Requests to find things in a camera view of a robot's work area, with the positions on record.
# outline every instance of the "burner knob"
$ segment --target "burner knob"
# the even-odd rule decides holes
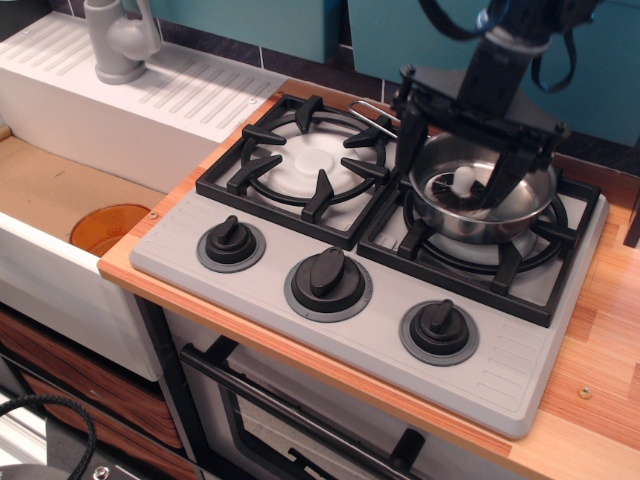
[[[409,331],[416,345],[432,355],[452,355],[469,340],[464,315],[451,300],[422,308],[411,320]]]
[[[251,230],[235,215],[213,227],[207,235],[205,253],[214,262],[230,265],[246,260],[256,250]]]
[[[365,280],[353,260],[331,247],[298,266],[291,288],[296,300],[309,310],[333,313],[360,300]]]

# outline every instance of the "faucet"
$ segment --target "faucet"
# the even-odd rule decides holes
[[[162,46],[149,0],[137,0],[142,20],[127,19],[122,0],[85,0],[96,74],[110,85],[129,83],[145,71],[144,60]]]

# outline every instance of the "white plastic surface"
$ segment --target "white plastic surface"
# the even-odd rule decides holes
[[[59,13],[0,43],[0,112],[26,142],[169,192],[286,79],[163,44],[126,85],[96,77],[86,22]]]
[[[130,293],[98,257],[0,213],[0,302],[142,377],[162,371]]]

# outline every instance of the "pan handle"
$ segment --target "pan handle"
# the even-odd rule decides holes
[[[371,110],[373,110],[374,112],[376,112],[379,115],[382,115],[384,117],[387,117],[388,119],[390,119],[391,121],[394,121],[396,123],[400,123],[400,120],[398,120],[396,117],[394,117],[393,115],[388,114],[387,112],[385,112],[384,110],[376,107],[375,105],[370,104],[369,102],[366,102],[364,100],[355,100],[353,102],[351,102],[349,104],[349,111],[355,115],[356,117],[358,117],[360,120],[362,120],[363,122],[367,123],[368,125],[371,125],[372,127],[377,128],[378,130],[380,130],[381,132],[386,133],[387,135],[389,135],[391,138],[393,138],[394,140],[398,139],[398,136],[393,133],[391,130],[384,128],[382,125],[378,125],[376,122],[374,122],[373,120],[371,120],[370,118],[365,117],[364,115],[362,115],[360,112],[357,112],[355,109],[355,105],[362,105],[364,107],[367,107]]]

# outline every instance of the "cord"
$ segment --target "cord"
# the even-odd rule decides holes
[[[89,415],[89,412],[77,402],[74,402],[68,398],[57,397],[55,395],[25,395],[22,397],[15,398],[13,400],[9,400],[8,402],[0,405],[0,417],[2,417],[5,413],[9,413],[12,410],[21,407],[30,407],[35,405],[43,405],[43,404],[52,404],[52,405],[60,405],[62,407],[67,407],[72,410],[75,410],[85,421],[88,428],[89,438],[87,440],[88,445],[87,449],[82,455],[80,459],[80,463],[76,466],[76,468],[71,472],[68,480],[80,480],[82,474],[87,470],[89,466],[89,462],[91,461],[91,457],[93,456],[93,452],[96,449],[96,428]]]

